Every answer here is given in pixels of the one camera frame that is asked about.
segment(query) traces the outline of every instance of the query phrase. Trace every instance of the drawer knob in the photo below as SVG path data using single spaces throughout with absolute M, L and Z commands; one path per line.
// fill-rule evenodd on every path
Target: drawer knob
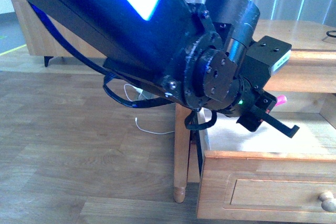
M 334 198 L 332 192 L 326 192 L 320 194 L 319 200 L 322 201 L 321 207 L 327 212 L 336 212 L 336 199 Z

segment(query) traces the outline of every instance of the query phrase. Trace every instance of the laminate floor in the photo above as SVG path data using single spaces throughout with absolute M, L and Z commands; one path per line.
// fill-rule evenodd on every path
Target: laminate floor
M 173 201 L 174 134 L 134 123 L 171 131 L 173 104 L 123 107 L 87 67 L 40 59 L 28 72 L 24 49 L 0 57 L 0 223 L 265 223 L 196 219 L 197 183 Z
M 25 43 L 17 18 L 0 22 L 0 54 Z

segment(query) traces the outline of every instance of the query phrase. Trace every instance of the wooden cabinet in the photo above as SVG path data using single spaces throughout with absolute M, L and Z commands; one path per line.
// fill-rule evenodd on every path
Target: wooden cabinet
M 305 106 L 294 109 L 298 94 L 286 95 L 273 116 L 300 126 L 292 139 L 266 123 L 250 133 L 223 115 L 201 134 L 199 218 L 335 223 L 319 196 L 336 195 L 336 97 L 304 94 Z
M 30 55 L 72 57 L 47 31 L 26 0 L 12 0 Z M 66 27 L 51 19 L 62 35 L 82 54 L 90 58 L 105 56 Z
M 199 133 L 203 167 L 197 217 L 336 223 L 336 213 L 321 207 L 323 193 L 336 196 L 336 39 L 326 36 L 328 30 L 336 29 L 313 22 L 258 23 L 255 40 L 269 35 L 293 45 L 288 64 L 265 89 L 287 96 L 288 102 L 271 114 L 300 130 L 290 139 L 263 123 L 250 133 L 236 118 L 219 114 L 214 127 Z M 179 164 L 183 146 L 190 148 L 189 136 L 180 129 L 189 111 L 179 105 L 176 110 L 174 198 L 181 202 L 187 174 L 198 171 L 191 171 L 195 161 Z M 198 117 L 201 123 L 211 114 Z M 334 207 L 335 200 L 328 201 Z

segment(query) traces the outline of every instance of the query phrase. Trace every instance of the black cylindrical motor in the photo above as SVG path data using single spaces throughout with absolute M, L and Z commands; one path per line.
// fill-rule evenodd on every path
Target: black cylindrical motor
M 239 66 L 259 20 L 258 7 L 250 0 L 206 0 L 205 5 L 213 22 L 234 26 L 228 52 Z

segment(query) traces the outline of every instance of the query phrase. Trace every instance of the pink object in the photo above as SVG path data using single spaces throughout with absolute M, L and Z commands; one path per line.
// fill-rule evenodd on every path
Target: pink object
M 275 106 L 279 106 L 287 102 L 287 97 L 285 95 L 281 95 L 277 98 L 278 98 L 278 102 L 277 104 L 275 104 Z

